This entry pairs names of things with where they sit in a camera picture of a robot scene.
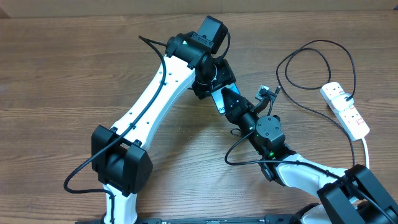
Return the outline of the blue Samsung Galaxy smartphone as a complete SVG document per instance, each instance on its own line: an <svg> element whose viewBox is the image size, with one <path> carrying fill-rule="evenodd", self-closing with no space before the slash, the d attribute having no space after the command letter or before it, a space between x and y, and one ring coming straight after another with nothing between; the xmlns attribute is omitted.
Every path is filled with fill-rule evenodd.
<svg viewBox="0 0 398 224"><path fill-rule="evenodd" d="M237 88L235 83L226 85L225 88L228 88L230 90L233 90L235 93L240 94L239 89ZM223 95L221 93L223 88L220 88L219 90L214 91L211 96L213 101L215 102L215 105L218 109L219 114L225 114L225 105L223 101Z"/></svg>

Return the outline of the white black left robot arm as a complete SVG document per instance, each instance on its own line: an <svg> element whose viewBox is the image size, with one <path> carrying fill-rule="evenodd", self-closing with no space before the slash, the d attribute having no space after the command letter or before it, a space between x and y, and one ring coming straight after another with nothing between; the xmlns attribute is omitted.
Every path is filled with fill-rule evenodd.
<svg viewBox="0 0 398 224"><path fill-rule="evenodd" d="M136 198L149 179L153 163L147 153L153 137L180 96L192 89L199 99L212 97L226 111L221 91L238 91L223 55L214 57L228 28L207 16L198 31L171 37L161 65L143 94L111 128L98 126L91 136L92 169L109 193L101 223L137 222Z"/></svg>

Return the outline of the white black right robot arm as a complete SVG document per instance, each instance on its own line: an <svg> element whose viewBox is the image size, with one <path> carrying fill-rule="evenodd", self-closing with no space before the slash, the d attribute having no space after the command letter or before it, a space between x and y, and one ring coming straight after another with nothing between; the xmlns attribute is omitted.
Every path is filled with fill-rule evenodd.
<svg viewBox="0 0 398 224"><path fill-rule="evenodd" d="M280 119L260 117L276 93L260 90L254 105L229 88L221 90L226 117L239 126L261 158L256 161L269 181L294 187L319 198L320 203L294 215L297 223L397 223L397 203L376 176L361 164L332 168L306 160L285 143Z"/></svg>

